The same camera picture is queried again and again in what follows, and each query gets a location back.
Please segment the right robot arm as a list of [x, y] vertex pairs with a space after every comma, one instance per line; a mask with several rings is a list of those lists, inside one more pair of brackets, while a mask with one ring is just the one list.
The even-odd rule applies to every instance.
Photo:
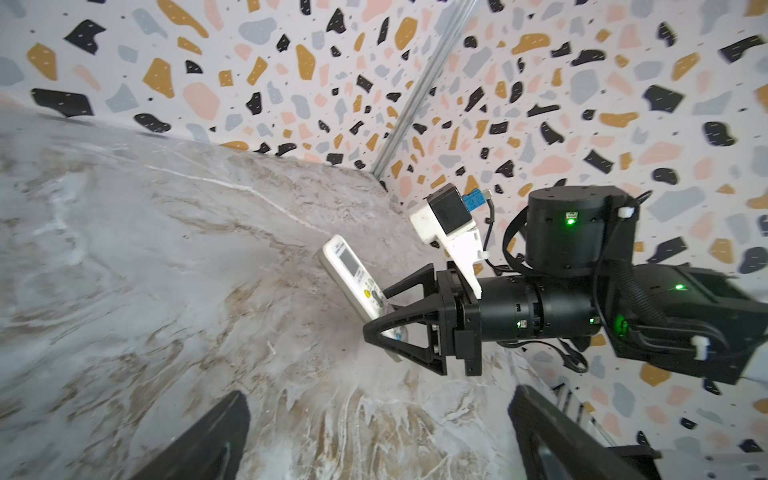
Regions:
[[641, 199], [614, 186], [553, 186], [533, 191], [504, 242], [526, 239], [523, 258], [507, 255], [495, 277], [474, 266], [482, 245], [458, 244], [474, 230], [453, 185], [428, 196], [412, 222], [427, 243], [449, 253], [444, 270], [427, 265], [384, 291], [415, 286], [424, 296], [363, 329], [367, 343], [445, 374], [449, 358], [469, 376], [482, 372], [482, 346], [518, 348], [547, 339], [571, 370], [605, 333], [616, 356], [688, 376], [735, 384], [767, 341], [767, 307], [722, 273], [689, 265], [634, 265]]

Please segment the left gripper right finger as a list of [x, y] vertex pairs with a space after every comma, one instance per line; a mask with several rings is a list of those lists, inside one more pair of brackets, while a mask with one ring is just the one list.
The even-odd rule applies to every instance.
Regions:
[[520, 385], [508, 407], [529, 479], [659, 479], [661, 454], [646, 445], [606, 447], [537, 390]]

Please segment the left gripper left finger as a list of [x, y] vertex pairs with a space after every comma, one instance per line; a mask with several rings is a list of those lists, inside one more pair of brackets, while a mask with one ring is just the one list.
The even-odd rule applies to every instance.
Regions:
[[244, 454], [249, 426], [246, 397], [240, 391], [232, 391], [134, 477], [234, 479]]

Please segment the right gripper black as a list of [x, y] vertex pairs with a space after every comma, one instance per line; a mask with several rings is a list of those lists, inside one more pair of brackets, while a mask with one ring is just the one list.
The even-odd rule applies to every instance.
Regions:
[[433, 373], [447, 374], [447, 359], [464, 362], [468, 377], [482, 374], [479, 301], [456, 268], [437, 271], [432, 263], [383, 290], [387, 299], [422, 287], [437, 294], [437, 308], [419, 302], [400, 308], [363, 327], [364, 340]]

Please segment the white remote control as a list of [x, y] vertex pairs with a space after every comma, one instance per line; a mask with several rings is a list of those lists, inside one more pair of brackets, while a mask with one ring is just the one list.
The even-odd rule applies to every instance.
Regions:
[[316, 257], [364, 323], [394, 311], [382, 289], [342, 236], [332, 236]]

